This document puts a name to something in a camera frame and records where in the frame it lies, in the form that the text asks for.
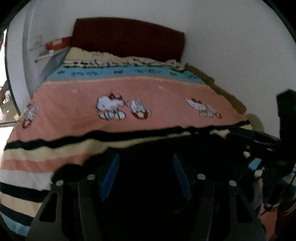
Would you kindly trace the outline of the black hooded jacket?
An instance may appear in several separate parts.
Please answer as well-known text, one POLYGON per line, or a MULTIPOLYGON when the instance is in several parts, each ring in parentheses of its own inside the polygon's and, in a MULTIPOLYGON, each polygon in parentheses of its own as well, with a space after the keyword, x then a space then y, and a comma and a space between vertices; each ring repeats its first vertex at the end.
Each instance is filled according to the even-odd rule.
POLYGON ((283 181, 292 166, 282 141, 258 133, 167 138, 124 149, 108 148, 88 160, 98 162, 115 155, 119 155, 120 163, 103 202, 102 240, 174 240, 173 222, 182 196, 174 156, 193 167, 201 162, 214 167, 228 160, 243 162, 259 182, 259 207, 262 203, 288 202, 293 196, 283 181))

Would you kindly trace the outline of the pink Hello Kitty blanket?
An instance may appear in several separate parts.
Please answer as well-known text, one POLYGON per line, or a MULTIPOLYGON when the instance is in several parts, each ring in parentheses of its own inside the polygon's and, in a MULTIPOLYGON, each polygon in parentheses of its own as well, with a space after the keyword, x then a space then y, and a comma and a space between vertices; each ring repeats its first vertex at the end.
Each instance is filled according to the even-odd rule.
POLYGON ((121 58, 73 47, 37 88, 1 160, 1 218, 26 237, 66 164, 107 148, 184 136, 201 128, 225 134, 248 119, 175 60, 121 58))

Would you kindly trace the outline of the orange box on shelf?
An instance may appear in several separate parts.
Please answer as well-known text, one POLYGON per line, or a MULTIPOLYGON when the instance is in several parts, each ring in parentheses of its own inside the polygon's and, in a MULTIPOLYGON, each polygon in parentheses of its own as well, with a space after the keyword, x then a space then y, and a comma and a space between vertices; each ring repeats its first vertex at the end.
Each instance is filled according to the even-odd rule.
POLYGON ((64 48, 70 46, 71 39, 72 39, 71 36, 62 37, 62 38, 47 42, 45 46, 48 51, 51 51, 51 50, 58 51, 58 50, 61 50, 61 49, 64 49, 64 48))

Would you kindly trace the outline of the dark red headboard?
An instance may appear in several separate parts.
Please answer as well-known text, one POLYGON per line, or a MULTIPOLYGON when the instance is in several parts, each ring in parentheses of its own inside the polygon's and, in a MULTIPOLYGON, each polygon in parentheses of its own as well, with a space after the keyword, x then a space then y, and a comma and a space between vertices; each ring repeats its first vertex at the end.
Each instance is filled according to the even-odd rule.
POLYGON ((185 33, 150 22, 126 18, 80 18, 75 21, 71 46, 118 57, 144 57, 180 62, 185 33))

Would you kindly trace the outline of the white wall shelf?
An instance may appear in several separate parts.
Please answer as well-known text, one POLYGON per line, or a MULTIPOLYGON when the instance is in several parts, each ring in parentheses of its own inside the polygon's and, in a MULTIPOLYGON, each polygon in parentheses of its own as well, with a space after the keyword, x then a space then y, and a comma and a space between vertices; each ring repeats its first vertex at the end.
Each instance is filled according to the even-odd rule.
POLYGON ((68 51, 70 47, 66 47, 57 51, 52 51, 52 52, 47 52, 47 53, 41 53, 35 60, 34 62, 37 63, 39 60, 45 59, 45 58, 52 58, 53 56, 56 56, 60 53, 63 53, 65 51, 68 51))

